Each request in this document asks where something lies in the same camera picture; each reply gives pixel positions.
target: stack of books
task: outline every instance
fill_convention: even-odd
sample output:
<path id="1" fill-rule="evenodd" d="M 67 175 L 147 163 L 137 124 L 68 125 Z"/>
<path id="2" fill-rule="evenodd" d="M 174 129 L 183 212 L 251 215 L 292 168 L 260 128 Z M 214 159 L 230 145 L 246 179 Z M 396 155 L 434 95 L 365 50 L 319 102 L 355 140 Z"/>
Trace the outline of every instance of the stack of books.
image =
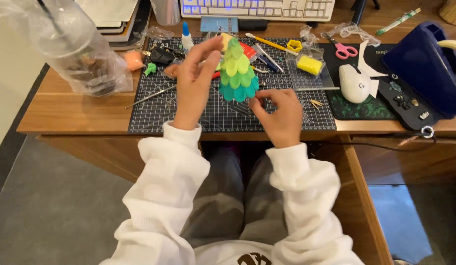
<path id="1" fill-rule="evenodd" d="M 76 0 L 76 3 L 94 21 L 114 51 L 143 46 L 144 40 L 138 33 L 149 24 L 151 4 L 148 0 L 112 0 L 105 5 L 95 0 Z"/>

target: yellow star cookie cutter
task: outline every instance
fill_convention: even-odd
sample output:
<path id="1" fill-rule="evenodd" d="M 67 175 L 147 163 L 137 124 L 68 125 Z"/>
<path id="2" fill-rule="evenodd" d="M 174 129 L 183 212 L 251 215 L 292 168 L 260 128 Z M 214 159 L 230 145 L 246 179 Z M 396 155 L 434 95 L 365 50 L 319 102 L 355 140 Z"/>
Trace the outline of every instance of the yellow star cookie cutter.
<path id="1" fill-rule="evenodd" d="M 287 43 L 287 49 L 294 52 L 299 52 L 302 50 L 302 42 L 299 40 L 290 40 Z"/>

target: person's left hand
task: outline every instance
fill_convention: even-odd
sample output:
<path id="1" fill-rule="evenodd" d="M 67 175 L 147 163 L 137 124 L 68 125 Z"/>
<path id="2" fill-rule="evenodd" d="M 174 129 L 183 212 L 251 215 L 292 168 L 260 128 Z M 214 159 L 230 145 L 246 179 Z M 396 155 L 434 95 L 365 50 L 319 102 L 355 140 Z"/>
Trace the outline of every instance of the person's left hand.
<path id="1" fill-rule="evenodd" d="M 218 36 L 195 45 L 179 66 L 177 111 L 172 126 L 193 130 L 207 105 L 212 75 L 220 62 L 223 37 Z"/>

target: glue bottle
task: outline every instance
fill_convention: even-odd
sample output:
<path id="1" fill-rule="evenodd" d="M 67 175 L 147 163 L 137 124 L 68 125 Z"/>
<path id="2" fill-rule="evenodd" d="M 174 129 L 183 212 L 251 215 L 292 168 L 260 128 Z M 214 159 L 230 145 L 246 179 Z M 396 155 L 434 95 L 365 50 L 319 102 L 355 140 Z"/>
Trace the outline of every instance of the glue bottle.
<path id="1" fill-rule="evenodd" d="M 184 21 L 182 24 L 182 47 L 184 48 L 184 53 L 187 56 L 189 54 L 190 49 L 194 46 L 192 42 L 192 35 L 189 32 L 189 26 L 187 22 Z"/>

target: gray pants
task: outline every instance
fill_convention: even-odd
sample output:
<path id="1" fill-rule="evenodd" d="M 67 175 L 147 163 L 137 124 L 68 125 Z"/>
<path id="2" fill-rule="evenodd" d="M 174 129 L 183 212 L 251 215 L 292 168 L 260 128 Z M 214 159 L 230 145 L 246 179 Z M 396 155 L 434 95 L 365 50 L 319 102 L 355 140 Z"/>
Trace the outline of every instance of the gray pants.
<path id="1" fill-rule="evenodd" d="M 267 155 L 257 161 L 246 192 L 239 159 L 231 150 L 218 149 L 210 166 L 181 232 L 193 248 L 233 239 L 273 245 L 287 237 L 283 195 L 269 183 Z"/>

